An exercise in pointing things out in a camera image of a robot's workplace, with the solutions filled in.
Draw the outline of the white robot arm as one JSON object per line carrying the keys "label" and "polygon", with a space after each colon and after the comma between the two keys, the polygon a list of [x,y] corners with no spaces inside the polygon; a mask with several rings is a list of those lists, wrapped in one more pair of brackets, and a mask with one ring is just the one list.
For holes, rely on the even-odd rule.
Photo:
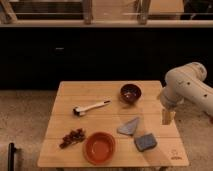
{"label": "white robot arm", "polygon": [[159,94],[163,125],[172,122],[175,108],[185,99],[200,107],[213,122],[213,88],[204,83],[206,77],[207,70],[199,62],[175,67],[165,74],[166,86]]}

